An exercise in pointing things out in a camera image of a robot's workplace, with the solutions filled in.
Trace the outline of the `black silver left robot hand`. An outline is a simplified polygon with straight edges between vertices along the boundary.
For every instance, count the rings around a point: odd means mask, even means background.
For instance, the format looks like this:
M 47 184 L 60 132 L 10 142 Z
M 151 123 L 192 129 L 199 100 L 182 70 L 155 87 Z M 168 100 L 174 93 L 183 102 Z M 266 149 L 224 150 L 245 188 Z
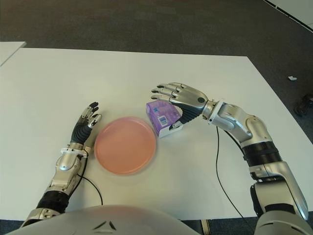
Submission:
M 93 102 L 82 112 L 72 131 L 70 143 L 83 145 L 90 137 L 93 128 L 102 118 L 101 114 L 96 114 L 98 105 L 98 102 Z

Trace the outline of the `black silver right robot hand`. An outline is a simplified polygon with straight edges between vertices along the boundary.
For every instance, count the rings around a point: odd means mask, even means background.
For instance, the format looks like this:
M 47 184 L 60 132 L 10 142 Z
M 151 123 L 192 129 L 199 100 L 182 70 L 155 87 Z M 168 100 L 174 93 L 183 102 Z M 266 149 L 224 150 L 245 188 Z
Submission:
M 151 99 L 165 101 L 181 109 L 181 117 L 170 129 L 176 129 L 200 116 L 208 102 L 203 92 L 181 83 L 159 84 L 151 92 Z

